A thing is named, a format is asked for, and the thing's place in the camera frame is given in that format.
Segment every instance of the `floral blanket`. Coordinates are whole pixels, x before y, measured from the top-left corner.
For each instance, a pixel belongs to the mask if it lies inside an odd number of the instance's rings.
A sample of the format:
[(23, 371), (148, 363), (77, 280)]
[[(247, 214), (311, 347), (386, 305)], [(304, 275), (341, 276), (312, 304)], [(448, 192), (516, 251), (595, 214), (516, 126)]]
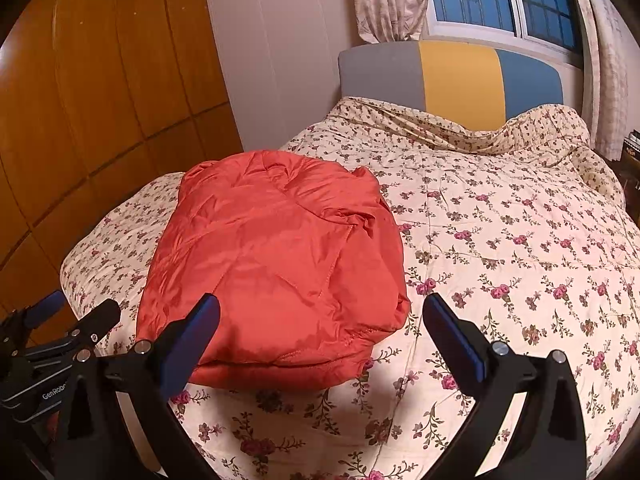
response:
[[(353, 381), (308, 395), (188, 384), (172, 399), (184, 429), (222, 478), (421, 478), (472, 407), (421, 326), (439, 292), (463, 319), (516, 352), (563, 349), (584, 413), (588, 471), (608, 462), (640, 411), (638, 229), (622, 190), (589, 148), (575, 111), (545, 105), (496, 132), (346, 98), (286, 150), (377, 176), (404, 241), (412, 311)], [(114, 209), (66, 258), (78, 316), (104, 298), (122, 322), (100, 344), (123, 352), (181, 174)], [(497, 465), (524, 396), (483, 468)]]

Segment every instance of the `flower pattern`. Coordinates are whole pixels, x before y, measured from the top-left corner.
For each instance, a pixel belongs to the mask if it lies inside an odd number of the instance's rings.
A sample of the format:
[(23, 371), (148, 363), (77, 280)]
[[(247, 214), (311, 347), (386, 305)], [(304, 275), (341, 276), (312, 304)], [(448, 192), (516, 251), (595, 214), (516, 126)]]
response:
[[(420, 478), (473, 406), (421, 326), (424, 297), (438, 292), (490, 340), (537, 356), (566, 352), (595, 476), (640, 410), (640, 243), (616, 177), (588, 143), (580, 117), (561, 105), (531, 110), (496, 132), (468, 132), (356, 98), (289, 142), (289, 151), (349, 170), (366, 165), (376, 175), (404, 244), (412, 310), (358, 378), (323, 392), (187, 384), (170, 406), (217, 473)], [(98, 343), (103, 354), (133, 343), (148, 267), (181, 177), (145, 186), (63, 264), (63, 288), (78, 316), (105, 298), (120, 303), (121, 323)], [(504, 421), (486, 468), (499, 462), (517, 416)]]

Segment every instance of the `silver bolt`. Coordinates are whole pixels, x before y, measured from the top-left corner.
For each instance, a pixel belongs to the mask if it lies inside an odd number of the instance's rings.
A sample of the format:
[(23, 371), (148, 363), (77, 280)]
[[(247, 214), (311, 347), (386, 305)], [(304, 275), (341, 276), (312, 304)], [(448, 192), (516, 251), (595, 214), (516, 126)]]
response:
[(554, 350), (551, 352), (551, 357), (558, 364), (562, 364), (566, 361), (566, 354), (562, 350)]
[(491, 349), (498, 355), (507, 355), (509, 353), (509, 346), (503, 341), (496, 341), (492, 343)]
[(151, 350), (151, 341), (147, 339), (138, 341), (133, 349), (136, 354), (146, 354), (147, 352), (149, 352), (149, 350)]
[(76, 361), (81, 363), (87, 362), (91, 357), (91, 351), (88, 348), (83, 348), (76, 354)]

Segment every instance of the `window frame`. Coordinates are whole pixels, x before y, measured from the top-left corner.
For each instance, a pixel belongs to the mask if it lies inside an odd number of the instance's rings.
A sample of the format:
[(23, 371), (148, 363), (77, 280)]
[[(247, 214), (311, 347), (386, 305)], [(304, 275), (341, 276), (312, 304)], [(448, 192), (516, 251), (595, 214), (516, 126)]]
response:
[[(425, 26), (422, 37), (430, 40), (474, 40), (475, 43), (486, 44), (500, 48), (510, 47), (521, 54), (535, 56), (551, 62), (565, 63), (583, 68), (582, 54), (564, 48), (550, 41), (540, 40), (530, 36), (527, 31), (524, 3), (522, 0), (510, 0), (513, 11), (514, 32), (501, 30), (500, 28), (473, 25), (471, 23), (439, 22), (436, 18), (436, 10), (433, 0), (429, 0)], [(574, 27), (580, 31), (580, 16), (575, 13)]]

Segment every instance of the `folded red garment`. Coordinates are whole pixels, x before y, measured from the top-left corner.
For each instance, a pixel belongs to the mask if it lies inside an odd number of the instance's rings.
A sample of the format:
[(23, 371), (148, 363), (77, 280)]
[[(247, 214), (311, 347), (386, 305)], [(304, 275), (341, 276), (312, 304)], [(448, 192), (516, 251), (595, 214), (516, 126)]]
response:
[(191, 382), (319, 390), (359, 376), (409, 311), (375, 176), (280, 151), (194, 167), (151, 263), (137, 338), (155, 339), (205, 292), (222, 318)]

